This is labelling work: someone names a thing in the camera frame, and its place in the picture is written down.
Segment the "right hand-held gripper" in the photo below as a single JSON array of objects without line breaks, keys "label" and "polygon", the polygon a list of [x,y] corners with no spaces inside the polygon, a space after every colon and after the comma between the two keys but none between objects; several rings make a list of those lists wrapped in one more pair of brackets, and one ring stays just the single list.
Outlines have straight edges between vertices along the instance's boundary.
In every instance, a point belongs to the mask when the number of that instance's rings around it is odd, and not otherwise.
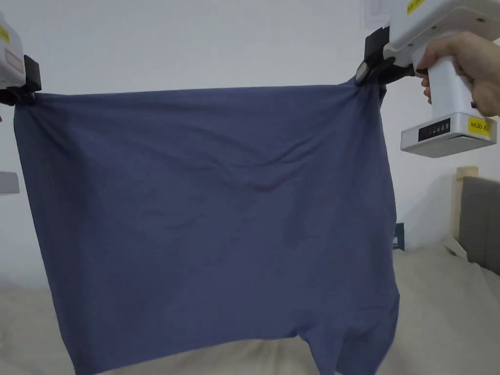
[{"label": "right hand-held gripper", "polygon": [[424,75],[432,90],[432,118],[403,130],[400,148],[428,158],[441,158],[497,143],[497,123],[472,105],[470,84],[458,75],[452,58],[418,70],[427,44],[458,32],[489,41],[500,35],[497,0],[397,0],[388,25],[364,42],[364,61],[355,85],[388,85],[405,77]]}]

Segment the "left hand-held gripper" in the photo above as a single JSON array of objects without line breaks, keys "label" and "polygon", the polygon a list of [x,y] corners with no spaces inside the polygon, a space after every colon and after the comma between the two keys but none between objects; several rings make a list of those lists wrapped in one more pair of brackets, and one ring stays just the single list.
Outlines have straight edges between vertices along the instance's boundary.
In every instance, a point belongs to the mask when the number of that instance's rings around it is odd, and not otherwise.
[{"label": "left hand-held gripper", "polygon": [[32,105],[42,90],[39,64],[24,54],[21,37],[0,15],[0,104]]}]

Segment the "person's right hand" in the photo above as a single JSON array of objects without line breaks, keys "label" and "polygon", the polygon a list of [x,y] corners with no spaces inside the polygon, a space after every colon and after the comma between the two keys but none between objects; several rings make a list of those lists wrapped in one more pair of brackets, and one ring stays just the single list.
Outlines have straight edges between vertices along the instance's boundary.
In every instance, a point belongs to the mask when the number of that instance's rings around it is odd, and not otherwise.
[{"label": "person's right hand", "polygon": [[470,32],[459,32],[431,41],[417,65],[432,67],[438,60],[453,58],[456,72],[471,87],[472,105],[484,117],[500,115],[500,47]]}]

